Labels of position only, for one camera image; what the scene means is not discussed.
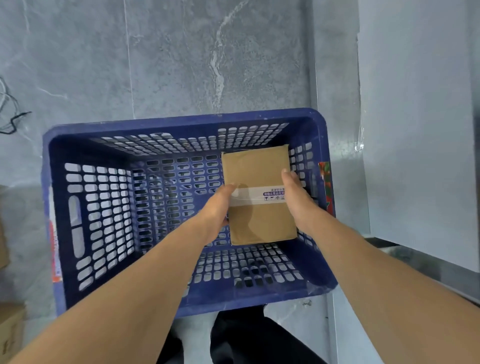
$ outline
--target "person's right hand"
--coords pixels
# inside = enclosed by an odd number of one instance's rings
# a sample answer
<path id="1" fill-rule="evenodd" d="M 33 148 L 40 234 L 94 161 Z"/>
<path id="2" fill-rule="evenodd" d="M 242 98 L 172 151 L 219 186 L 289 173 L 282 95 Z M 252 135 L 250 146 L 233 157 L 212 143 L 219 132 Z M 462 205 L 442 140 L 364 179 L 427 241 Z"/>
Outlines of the person's right hand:
<path id="1" fill-rule="evenodd" d="M 295 172 L 282 170 L 282 181 L 285 186 L 287 206 L 295 219 L 295 225 L 307 235 L 312 235 L 312 221 L 315 212 L 320 210 L 310 195 L 305 191 Z"/>

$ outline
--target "person's left hand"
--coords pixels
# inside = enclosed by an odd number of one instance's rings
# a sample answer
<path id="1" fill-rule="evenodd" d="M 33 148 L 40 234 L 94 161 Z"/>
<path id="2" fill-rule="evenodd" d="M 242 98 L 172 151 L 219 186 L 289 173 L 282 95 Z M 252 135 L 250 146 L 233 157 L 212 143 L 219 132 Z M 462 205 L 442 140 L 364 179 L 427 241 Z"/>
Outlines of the person's left hand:
<path id="1" fill-rule="evenodd" d="M 222 226 L 228 224 L 226 219 L 230 196 L 236 189 L 234 184 L 225 184 L 220 186 L 215 194 L 210 197 L 205 206 L 198 212 L 197 217 L 207 224 L 211 229 L 208 230 L 209 242 L 214 240 Z"/>

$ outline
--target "black pants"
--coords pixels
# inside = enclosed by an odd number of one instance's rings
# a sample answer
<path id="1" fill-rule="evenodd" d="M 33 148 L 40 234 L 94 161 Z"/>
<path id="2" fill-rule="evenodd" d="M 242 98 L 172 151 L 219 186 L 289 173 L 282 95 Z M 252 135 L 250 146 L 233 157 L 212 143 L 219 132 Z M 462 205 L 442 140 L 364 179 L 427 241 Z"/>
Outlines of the black pants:
<path id="1" fill-rule="evenodd" d="M 218 313 L 210 334 L 214 364 L 326 364 L 297 338 L 264 316 L 263 306 Z M 182 364 L 181 340 L 168 334 L 157 364 Z"/>

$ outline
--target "tile grout line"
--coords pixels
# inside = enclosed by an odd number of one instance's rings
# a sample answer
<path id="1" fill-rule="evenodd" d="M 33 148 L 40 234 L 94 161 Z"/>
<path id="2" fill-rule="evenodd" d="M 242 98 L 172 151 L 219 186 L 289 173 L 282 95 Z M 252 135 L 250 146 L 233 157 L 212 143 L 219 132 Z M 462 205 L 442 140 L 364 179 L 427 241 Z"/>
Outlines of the tile grout line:
<path id="1" fill-rule="evenodd" d="M 130 95 L 132 97 L 132 113 L 133 113 L 133 118 L 136 119 L 135 117 L 135 107 L 133 106 L 133 86 L 132 86 L 132 67 L 130 65 L 130 46 L 128 42 L 128 25 L 127 25 L 127 4 L 126 0 L 123 0 L 123 10 L 125 13 L 125 36 L 127 40 L 127 56 L 128 56 L 128 72 L 130 76 Z"/>

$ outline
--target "person's right arm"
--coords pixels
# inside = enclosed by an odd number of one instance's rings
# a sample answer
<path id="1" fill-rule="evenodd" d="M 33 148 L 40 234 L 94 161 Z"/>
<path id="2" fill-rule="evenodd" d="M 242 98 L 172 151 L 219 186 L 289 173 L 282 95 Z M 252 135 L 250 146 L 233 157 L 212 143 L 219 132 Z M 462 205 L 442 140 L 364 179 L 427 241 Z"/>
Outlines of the person's right arm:
<path id="1" fill-rule="evenodd" d="M 297 227 L 313 237 L 385 364 L 480 363 L 480 309 L 320 209 L 283 171 Z"/>

